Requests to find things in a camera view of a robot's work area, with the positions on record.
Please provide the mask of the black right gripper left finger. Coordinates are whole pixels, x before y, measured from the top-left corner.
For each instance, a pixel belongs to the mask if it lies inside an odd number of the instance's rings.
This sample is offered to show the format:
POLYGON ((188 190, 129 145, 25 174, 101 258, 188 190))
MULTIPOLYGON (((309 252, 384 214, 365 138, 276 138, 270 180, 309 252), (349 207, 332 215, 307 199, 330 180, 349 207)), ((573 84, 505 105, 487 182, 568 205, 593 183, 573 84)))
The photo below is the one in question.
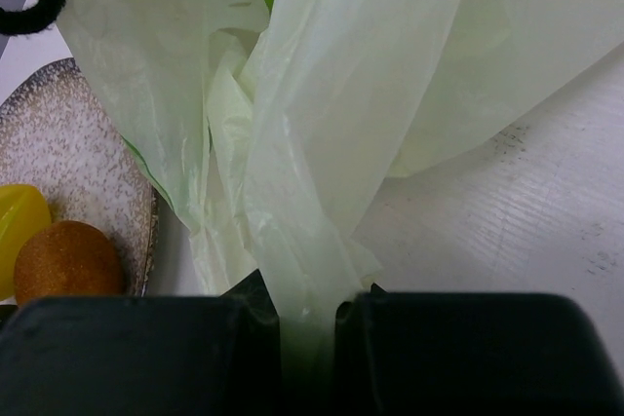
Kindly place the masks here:
POLYGON ((219 297, 49 297, 1 326, 5 415, 276 415, 279 322, 259 273, 219 297))

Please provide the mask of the orange fake fruit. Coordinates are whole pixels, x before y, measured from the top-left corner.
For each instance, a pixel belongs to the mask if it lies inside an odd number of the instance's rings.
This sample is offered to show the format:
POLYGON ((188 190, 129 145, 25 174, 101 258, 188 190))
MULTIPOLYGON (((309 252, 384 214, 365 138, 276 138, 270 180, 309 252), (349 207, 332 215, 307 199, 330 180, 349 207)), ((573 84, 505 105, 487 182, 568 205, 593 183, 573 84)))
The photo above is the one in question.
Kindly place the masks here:
POLYGON ((78 221, 50 225, 20 249, 14 268, 18 305, 47 296, 121 295, 122 262, 111 241, 78 221))

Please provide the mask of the pale green plastic bag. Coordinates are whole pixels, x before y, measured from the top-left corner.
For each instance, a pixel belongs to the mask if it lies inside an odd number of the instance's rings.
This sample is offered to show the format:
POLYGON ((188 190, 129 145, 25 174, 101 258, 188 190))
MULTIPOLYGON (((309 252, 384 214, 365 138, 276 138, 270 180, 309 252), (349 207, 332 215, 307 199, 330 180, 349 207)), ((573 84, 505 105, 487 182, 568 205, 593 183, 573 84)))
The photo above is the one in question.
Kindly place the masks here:
POLYGON ((202 288, 252 269, 287 393, 329 396, 355 230, 390 177, 472 150, 623 40, 623 0, 65 0, 58 30, 187 227, 202 288))

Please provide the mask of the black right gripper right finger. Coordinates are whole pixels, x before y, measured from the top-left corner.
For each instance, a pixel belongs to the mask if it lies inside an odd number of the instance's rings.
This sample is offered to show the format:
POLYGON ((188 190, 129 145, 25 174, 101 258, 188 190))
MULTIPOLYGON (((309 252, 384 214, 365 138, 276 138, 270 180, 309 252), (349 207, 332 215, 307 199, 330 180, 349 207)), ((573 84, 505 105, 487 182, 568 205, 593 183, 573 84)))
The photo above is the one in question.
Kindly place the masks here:
POLYGON ((593 323, 545 293, 370 292, 336 318, 337 415, 619 415, 593 323))

